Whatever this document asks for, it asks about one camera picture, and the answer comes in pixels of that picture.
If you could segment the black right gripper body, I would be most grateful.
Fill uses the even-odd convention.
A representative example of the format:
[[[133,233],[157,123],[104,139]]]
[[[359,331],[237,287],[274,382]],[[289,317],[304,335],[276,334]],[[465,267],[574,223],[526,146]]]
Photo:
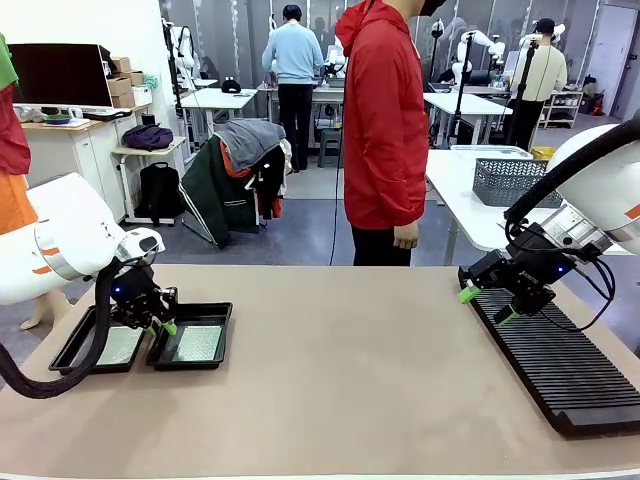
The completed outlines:
[[[503,288],[525,299],[553,300],[551,285],[576,267],[575,260],[554,245],[538,223],[522,228],[509,241]]]

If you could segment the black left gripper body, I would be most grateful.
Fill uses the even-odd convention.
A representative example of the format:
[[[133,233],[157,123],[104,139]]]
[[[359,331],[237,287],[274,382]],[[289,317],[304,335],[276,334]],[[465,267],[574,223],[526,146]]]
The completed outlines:
[[[110,295],[115,304],[110,317],[129,328],[149,328],[153,317],[161,310],[159,287],[153,281],[150,266],[131,267],[117,276]]]

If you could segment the green circuit board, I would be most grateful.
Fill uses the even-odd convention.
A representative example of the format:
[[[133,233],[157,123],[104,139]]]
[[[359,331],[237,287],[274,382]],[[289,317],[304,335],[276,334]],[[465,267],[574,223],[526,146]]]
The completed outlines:
[[[128,363],[142,340],[141,329],[113,326],[109,329],[107,342],[97,362],[97,366],[111,366]]]
[[[221,326],[186,326],[178,340],[172,360],[204,362],[215,359]]]

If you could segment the black plastic ESD tray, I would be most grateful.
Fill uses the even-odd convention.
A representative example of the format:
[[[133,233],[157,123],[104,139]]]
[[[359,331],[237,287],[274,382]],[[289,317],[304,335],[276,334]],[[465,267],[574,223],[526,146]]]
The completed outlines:
[[[89,307],[81,320],[72,330],[70,336],[64,343],[63,347],[54,357],[49,365],[49,370],[52,372],[58,372],[61,375],[68,375],[74,368],[76,368],[86,357],[95,334],[96,315],[95,307]],[[120,323],[110,321],[109,329],[113,326],[124,326]],[[131,360],[126,364],[111,365],[111,366],[97,366],[91,370],[91,374],[111,374],[111,373],[126,373],[133,366],[135,357],[142,345],[145,331],[143,331],[142,340],[139,342],[137,351],[134,353]]]
[[[161,329],[155,337],[145,364],[156,371],[215,370],[225,359],[227,346],[227,330],[231,319],[233,304],[221,303],[184,303],[177,305],[175,324],[177,333],[169,336]],[[173,355],[186,326],[221,326],[222,333],[217,347],[215,359],[204,362],[173,361]]]

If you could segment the person's red-sleeved right forearm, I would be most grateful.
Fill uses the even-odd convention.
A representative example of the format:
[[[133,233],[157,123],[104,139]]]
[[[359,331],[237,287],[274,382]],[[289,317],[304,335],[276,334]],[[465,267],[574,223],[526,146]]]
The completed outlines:
[[[383,197],[393,227],[419,220],[425,208],[426,164],[394,161],[387,171]]]

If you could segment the person's right hand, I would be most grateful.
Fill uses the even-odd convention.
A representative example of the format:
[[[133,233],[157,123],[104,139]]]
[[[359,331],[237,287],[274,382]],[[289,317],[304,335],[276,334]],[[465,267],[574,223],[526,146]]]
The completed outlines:
[[[394,246],[396,248],[414,249],[419,240],[419,226],[416,221],[403,226],[395,226],[393,229]]]

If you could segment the white side table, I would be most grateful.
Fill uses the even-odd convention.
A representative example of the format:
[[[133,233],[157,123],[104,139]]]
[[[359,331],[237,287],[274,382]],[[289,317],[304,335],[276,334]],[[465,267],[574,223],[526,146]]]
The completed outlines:
[[[432,149],[428,154],[426,176],[450,213],[450,225],[443,264],[453,261],[457,235],[462,232],[481,251],[503,250],[503,207],[484,205],[473,193],[475,163],[478,158],[451,150]]]

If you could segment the black slotted board rack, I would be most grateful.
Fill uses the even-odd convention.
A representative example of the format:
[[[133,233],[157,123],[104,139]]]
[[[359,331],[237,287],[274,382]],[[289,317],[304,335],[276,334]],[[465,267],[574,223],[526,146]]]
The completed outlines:
[[[561,309],[500,325],[509,309],[504,289],[477,290],[458,271],[459,300],[469,304],[551,427],[566,438],[640,434],[640,389]]]

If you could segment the grey plastic basket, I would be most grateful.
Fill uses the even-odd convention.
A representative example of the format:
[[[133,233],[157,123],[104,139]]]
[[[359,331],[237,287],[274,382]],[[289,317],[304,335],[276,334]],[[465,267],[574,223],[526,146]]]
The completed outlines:
[[[547,161],[478,158],[472,191],[491,207],[511,207],[546,174]]]

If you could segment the black backpack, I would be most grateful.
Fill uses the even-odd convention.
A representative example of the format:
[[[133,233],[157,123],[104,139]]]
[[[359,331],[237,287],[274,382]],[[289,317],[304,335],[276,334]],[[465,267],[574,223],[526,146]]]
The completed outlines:
[[[154,226],[162,219],[174,220],[185,211],[179,194],[179,174],[167,162],[155,162],[140,171],[138,218],[149,218]]]

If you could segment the dark green jacket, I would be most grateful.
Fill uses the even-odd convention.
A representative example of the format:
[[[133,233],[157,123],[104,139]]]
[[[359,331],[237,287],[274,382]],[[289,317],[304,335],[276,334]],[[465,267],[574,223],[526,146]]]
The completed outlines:
[[[192,159],[178,193],[185,213],[197,226],[192,232],[219,249],[230,245],[234,232],[257,234],[260,229],[254,175],[231,169],[226,144],[217,135]]]

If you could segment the translucent white tub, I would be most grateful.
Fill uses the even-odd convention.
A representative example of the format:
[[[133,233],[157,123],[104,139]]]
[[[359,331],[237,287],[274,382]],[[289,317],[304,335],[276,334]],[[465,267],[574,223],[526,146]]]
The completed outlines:
[[[453,145],[450,150],[461,155],[471,155],[475,158],[506,158],[517,160],[532,160],[533,155],[515,146],[508,145]]]

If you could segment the small wooden-top side table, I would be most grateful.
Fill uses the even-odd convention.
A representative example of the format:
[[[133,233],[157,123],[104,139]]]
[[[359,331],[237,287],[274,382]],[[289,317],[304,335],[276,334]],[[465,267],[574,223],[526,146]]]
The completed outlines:
[[[130,158],[137,158],[141,163],[149,157],[168,157],[172,156],[174,152],[179,149],[183,143],[186,142],[186,138],[182,136],[176,136],[170,145],[164,149],[157,150],[144,150],[134,149],[125,146],[118,146],[112,150],[112,155],[117,158],[116,167],[120,173],[122,190],[124,194],[124,208],[125,216],[123,221],[126,224],[135,225],[166,225],[173,227],[175,220],[172,218],[161,217],[157,222],[154,222],[150,217],[137,217],[135,215],[135,207],[133,203],[133,197],[131,195],[131,189],[127,176],[127,161]]]

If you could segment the white cabinet with wooden top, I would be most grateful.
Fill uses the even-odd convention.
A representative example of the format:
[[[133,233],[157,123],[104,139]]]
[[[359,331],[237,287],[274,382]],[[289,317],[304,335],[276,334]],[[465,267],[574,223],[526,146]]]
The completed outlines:
[[[149,107],[138,106],[128,116],[108,122],[91,120],[79,126],[49,126],[24,123],[31,166],[26,175],[31,187],[56,177],[77,173],[101,195],[114,218],[126,216],[122,178],[112,152],[120,145],[124,132],[134,127]]]

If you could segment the purple bag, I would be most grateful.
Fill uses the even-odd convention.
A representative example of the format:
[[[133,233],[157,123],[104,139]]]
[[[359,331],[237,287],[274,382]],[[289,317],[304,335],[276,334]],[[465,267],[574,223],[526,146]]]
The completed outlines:
[[[168,148],[173,140],[173,132],[168,128],[137,125],[124,133],[122,144],[131,149],[155,151]]]

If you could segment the black garment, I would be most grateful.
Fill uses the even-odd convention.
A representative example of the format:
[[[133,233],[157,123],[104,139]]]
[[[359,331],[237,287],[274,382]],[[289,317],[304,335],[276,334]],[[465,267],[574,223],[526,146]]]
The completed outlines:
[[[251,167],[251,176],[246,187],[256,194],[258,214],[264,220],[278,218],[281,214],[280,190],[286,176],[285,160],[285,154],[278,146]]]

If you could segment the metal shelf unit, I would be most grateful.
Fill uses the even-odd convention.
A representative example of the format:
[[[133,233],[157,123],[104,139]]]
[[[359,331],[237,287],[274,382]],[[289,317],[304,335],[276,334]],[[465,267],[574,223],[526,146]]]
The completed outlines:
[[[539,127],[571,129],[575,124],[582,99],[582,91],[554,91],[543,106]]]

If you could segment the black tripod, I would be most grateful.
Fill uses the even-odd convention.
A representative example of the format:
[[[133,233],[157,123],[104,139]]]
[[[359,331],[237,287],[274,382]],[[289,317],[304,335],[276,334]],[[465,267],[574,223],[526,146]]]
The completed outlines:
[[[529,34],[523,38],[523,45],[521,50],[526,53],[524,67],[517,87],[517,96],[515,104],[512,108],[511,122],[507,130],[506,141],[509,145],[516,146],[514,141],[514,135],[516,134],[516,127],[518,126],[519,118],[521,117],[521,105],[523,102],[524,93],[527,88],[527,78],[530,72],[531,63],[534,58],[536,50],[539,48],[541,36],[538,34]]]

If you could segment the person in red hoodie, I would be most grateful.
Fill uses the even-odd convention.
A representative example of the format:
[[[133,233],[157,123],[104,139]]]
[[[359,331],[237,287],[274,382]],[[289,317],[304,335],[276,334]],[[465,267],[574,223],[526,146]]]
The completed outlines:
[[[409,19],[445,0],[362,0],[336,24],[347,58],[344,86],[344,206],[356,266],[407,267],[413,249],[394,246],[384,203],[394,161],[424,162],[428,116],[421,59]]]

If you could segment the grey hooded jacket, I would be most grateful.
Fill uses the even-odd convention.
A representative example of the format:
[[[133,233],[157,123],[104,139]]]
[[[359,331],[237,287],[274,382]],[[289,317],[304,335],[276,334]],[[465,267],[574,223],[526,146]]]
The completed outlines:
[[[278,124],[259,118],[239,118],[220,124],[214,134],[224,143],[234,172],[256,165],[286,138]]]

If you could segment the person in beige top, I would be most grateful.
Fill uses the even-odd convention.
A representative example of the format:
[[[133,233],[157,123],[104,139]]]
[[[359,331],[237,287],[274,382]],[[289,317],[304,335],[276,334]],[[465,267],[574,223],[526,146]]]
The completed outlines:
[[[511,98],[507,106],[512,114],[505,119],[507,144],[527,151],[539,122],[543,106],[554,91],[561,91],[567,84],[567,65],[561,51],[554,45],[556,23],[551,18],[536,22],[534,34],[540,35],[533,54],[521,101],[517,102],[519,86],[527,62],[530,46],[525,41],[519,52],[518,63],[511,81]]]

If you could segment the grey stool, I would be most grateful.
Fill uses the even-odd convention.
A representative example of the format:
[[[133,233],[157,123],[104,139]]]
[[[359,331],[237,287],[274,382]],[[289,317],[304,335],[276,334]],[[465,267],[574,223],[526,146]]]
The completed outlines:
[[[321,132],[318,167],[327,166],[343,166],[342,130],[339,128],[327,128]]]

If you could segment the white work table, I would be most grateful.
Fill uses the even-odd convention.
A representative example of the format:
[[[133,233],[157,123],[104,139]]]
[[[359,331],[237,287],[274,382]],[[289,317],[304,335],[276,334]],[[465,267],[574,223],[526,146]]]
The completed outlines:
[[[187,127],[192,133],[193,147],[199,149],[213,135],[216,121],[241,117],[243,109],[256,96],[255,89],[242,89],[238,93],[225,93],[221,88],[204,88],[181,100]]]

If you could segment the grey door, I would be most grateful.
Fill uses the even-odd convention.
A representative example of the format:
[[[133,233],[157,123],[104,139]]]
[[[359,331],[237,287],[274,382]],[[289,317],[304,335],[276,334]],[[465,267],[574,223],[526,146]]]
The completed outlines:
[[[640,16],[637,8],[618,0],[604,0],[601,8],[594,60],[598,67],[598,85],[603,95],[602,111],[613,116],[616,99],[630,62],[632,43]]]

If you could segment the black computer monitor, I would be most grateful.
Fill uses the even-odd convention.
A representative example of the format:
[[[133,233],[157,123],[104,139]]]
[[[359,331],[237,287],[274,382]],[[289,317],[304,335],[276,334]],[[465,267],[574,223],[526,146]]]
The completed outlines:
[[[103,59],[97,44],[11,44],[18,75],[16,104],[112,106]]]

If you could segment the grey workbench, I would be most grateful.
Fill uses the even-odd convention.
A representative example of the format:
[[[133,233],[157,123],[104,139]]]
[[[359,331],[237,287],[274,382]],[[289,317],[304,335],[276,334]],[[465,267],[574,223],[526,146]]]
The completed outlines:
[[[267,116],[270,122],[280,122],[278,89],[262,82],[256,91],[266,95]],[[330,86],[318,86],[312,94],[312,114],[309,125],[309,148],[319,149],[321,135],[326,129],[338,129],[342,125],[344,90]]]

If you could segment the man in light-blue sweater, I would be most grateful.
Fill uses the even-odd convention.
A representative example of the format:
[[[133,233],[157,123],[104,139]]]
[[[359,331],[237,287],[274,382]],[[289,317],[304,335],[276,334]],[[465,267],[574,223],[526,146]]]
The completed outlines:
[[[308,167],[309,125],[315,75],[324,64],[315,34],[301,23],[302,10],[296,4],[283,8],[284,24],[269,36],[262,54],[262,66],[271,71],[276,62],[280,122],[292,148],[294,171]]]

